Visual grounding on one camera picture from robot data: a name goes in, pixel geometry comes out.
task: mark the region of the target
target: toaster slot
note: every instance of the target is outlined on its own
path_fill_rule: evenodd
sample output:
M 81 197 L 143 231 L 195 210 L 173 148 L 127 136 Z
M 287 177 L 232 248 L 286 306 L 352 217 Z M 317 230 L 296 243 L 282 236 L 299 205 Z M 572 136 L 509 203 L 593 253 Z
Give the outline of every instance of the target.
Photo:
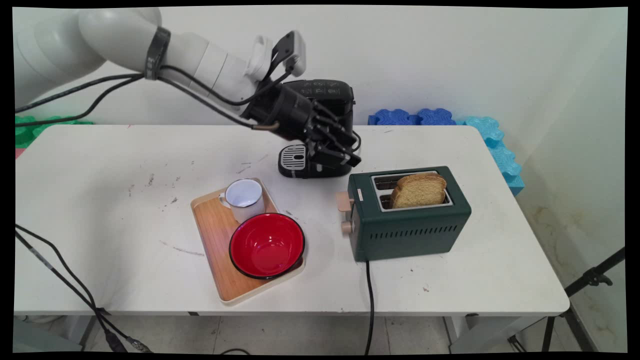
M 373 179 L 378 190 L 393 190 L 398 184 L 398 180 L 402 179 L 406 175 L 392 175 L 392 176 L 377 176 Z
M 438 173 L 437 171 L 434 171 L 434 170 L 428 170 L 428 171 L 422 171 L 422 172 L 407 172 L 403 174 L 372 176 L 371 180 L 373 182 L 376 198 L 378 200 L 378 203 L 380 204 L 380 211 L 388 212 L 388 211 L 402 211 L 402 210 L 411 210 L 411 209 L 435 208 L 438 206 L 452 206 L 453 202 L 451 201 L 451 198 L 449 198 L 449 192 L 447 192 L 447 189 L 445 189 L 444 190 L 445 197 L 442 204 L 415 206 L 414 208 L 401 208 L 401 209 L 391 208 L 391 194 L 394 192 L 394 189 L 396 188 L 398 181 L 405 176 L 413 175 L 413 174 L 421 174 L 425 172 L 434 172 L 436 174 Z
M 442 204 L 436 204 L 436 205 L 427 205 L 427 206 L 416 206 L 414 208 L 402 208 L 402 209 L 397 209 L 397 210 L 406 210 L 406 209 L 415 209 L 415 208 L 433 208 L 433 207 L 437 207 L 437 206 L 442 206 L 442 205 L 448 205 L 450 204 L 451 201 L 449 200 L 449 194 L 447 192 L 445 192 L 444 194 L 444 200 L 442 201 Z M 390 210 L 391 209 L 391 195 L 382 195 L 380 196 L 380 206 L 382 206 L 382 208 L 384 210 Z

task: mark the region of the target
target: foam puzzle piece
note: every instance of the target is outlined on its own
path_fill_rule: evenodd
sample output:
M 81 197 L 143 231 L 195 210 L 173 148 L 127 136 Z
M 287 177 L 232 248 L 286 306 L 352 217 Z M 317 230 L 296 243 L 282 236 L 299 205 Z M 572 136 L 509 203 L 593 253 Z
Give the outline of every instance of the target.
M 451 120 L 451 112 L 445 109 L 422 109 L 418 111 L 418 117 L 420 117 L 420 125 L 456 125 L 456 122 Z
M 464 125 L 476 128 L 489 147 L 495 147 L 504 138 L 504 133 L 498 129 L 500 124 L 491 117 L 467 117 Z
M 507 183 L 520 175 L 522 167 L 515 162 L 516 154 L 507 149 L 503 142 L 498 142 L 495 147 L 489 147 L 489 152 Z
M 515 162 L 515 154 L 507 149 L 502 142 L 504 133 L 498 127 L 500 124 L 491 117 L 467 117 L 453 121 L 451 112 L 446 109 L 422 109 L 417 115 L 409 115 L 402 109 L 389 111 L 382 109 L 375 115 L 369 116 L 368 125 L 467 125 L 476 128 L 483 137 L 493 160 L 498 165 L 504 180 L 507 182 L 513 196 L 518 195 L 524 188 L 520 177 L 522 166 Z
M 45 120 L 58 120 L 58 119 L 62 119 L 62 117 L 54 116 L 54 117 L 50 117 L 50 118 L 45 119 Z M 24 124 L 26 122 L 34 122 L 34 121 L 36 121 L 36 119 L 34 117 L 32 117 L 32 116 L 27 116 L 27 117 L 16 116 L 15 117 L 15 123 L 16 124 Z M 15 128 L 15 148 L 16 149 L 25 149 L 26 147 L 31 145 L 33 140 L 35 140 L 38 136 L 40 136 L 40 134 L 42 134 L 42 131 L 44 131 L 49 126 L 53 126 L 53 125 L 57 125 L 57 124 L 93 125 L 93 122 L 69 120 L 69 121 L 65 121 L 65 122 L 58 122 L 58 123 L 55 123 L 55 124 L 44 124 L 44 125 L 32 125 L 32 126 L 16 127 Z
M 513 196 L 518 195 L 522 189 L 524 189 L 524 182 L 520 176 L 516 176 L 512 181 L 508 181 L 507 185 Z
M 378 111 L 375 115 L 369 116 L 368 125 L 417 125 L 415 117 L 409 118 L 409 113 L 401 110 L 395 109 L 394 111 L 389 111 L 387 109 L 382 109 Z

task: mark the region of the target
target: wooden tray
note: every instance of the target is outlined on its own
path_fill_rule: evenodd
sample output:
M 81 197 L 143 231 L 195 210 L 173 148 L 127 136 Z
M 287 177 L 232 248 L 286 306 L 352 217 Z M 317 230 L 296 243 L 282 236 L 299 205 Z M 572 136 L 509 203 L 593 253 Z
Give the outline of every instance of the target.
M 262 181 L 255 177 L 253 180 L 262 186 L 266 212 L 279 213 Z M 220 300 L 224 304 L 232 305 L 294 277 L 302 272 L 305 262 L 303 259 L 299 267 L 283 276 L 269 280 L 253 279 L 239 272 L 229 258 L 229 241 L 240 224 L 234 219 L 231 209 L 226 208 L 218 199 L 226 189 L 194 199 L 191 201 L 191 210 L 198 224 L 202 245 L 209 260 Z

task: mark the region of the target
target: green toaster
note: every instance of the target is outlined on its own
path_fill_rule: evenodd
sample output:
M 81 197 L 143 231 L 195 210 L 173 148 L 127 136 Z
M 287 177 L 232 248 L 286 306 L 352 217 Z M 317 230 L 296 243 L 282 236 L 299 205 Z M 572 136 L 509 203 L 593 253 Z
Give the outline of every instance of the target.
M 391 193 L 404 176 L 436 172 L 446 181 L 442 204 L 391 208 Z M 449 252 L 471 215 L 471 207 L 448 167 L 351 174 L 338 193 L 355 261 Z

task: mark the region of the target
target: bread slice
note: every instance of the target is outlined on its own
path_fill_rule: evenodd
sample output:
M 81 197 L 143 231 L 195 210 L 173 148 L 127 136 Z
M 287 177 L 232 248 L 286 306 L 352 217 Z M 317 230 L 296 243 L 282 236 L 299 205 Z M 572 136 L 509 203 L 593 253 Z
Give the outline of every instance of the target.
M 446 187 L 447 181 L 434 172 L 405 176 L 391 193 L 392 209 L 442 204 Z

